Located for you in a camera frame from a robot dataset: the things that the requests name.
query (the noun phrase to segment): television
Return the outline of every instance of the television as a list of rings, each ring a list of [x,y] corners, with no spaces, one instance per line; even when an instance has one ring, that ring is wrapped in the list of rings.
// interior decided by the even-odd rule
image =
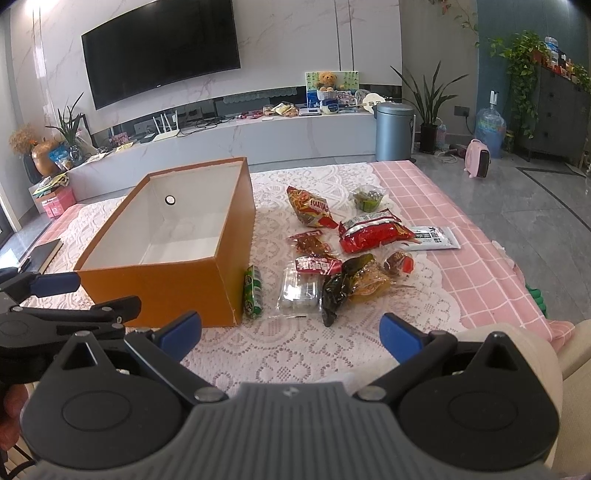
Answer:
[[[240,68],[232,0],[156,0],[82,35],[82,46],[96,109]]]

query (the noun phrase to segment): toy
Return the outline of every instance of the toy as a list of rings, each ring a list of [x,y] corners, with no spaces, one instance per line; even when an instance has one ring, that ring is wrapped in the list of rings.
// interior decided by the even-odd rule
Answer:
[[[321,92],[333,92],[335,90],[336,75],[332,72],[320,72],[316,87]]]

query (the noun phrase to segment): table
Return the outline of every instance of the table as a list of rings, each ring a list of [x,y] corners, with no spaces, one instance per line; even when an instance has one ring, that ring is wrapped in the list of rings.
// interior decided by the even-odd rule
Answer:
[[[335,380],[351,372],[355,380],[348,387],[357,389],[396,365],[379,342],[378,323],[385,312],[394,312],[425,332],[457,333],[490,323],[512,323],[535,331],[555,349],[571,335],[569,322],[543,318],[486,236],[409,162],[297,168],[251,177],[257,206],[251,261],[261,270],[265,314],[240,327],[204,330],[199,345],[183,361],[230,394],[242,381],[311,382]],[[390,195],[384,206],[408,223],[452,226],[462,249],[415,254],[415,271],[408,280],[415,288],[399,289],[366,304],[349,304],[331,328],[319,319],[274,316],[281,274],[290,258],[285,239],[306,230],[287,201],[289,184],[322,194],[336,220],[355,215],[348,194],[356,186],[384,185]],[[64,247],[48,273],[71,269],[121,200],[81,208],[61,232]],[[327,231],[326,236],[329,243],[338,245],[335,231]],[[52,308],[91,304],[83,289],[27,303]]]

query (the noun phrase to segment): open box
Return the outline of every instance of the open box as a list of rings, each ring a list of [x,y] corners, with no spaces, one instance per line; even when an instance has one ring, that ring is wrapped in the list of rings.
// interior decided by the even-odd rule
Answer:
[[[254,221],[245,158],[151,173],[74,269],[95,303],[140,297],[129,326],[162,327],[189,310],[205,327],[238,325]]]

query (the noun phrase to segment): gray gripper base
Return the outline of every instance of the gray gripper base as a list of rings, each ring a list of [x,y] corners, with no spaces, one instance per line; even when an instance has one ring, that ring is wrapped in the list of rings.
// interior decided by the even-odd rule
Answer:
[[[242,384],[193,409],[165,448],[111,471],[40,462],[28,480],[552,480],[541,463],[504,473],[447,466],[417,449],[389,408],[340,383]]]

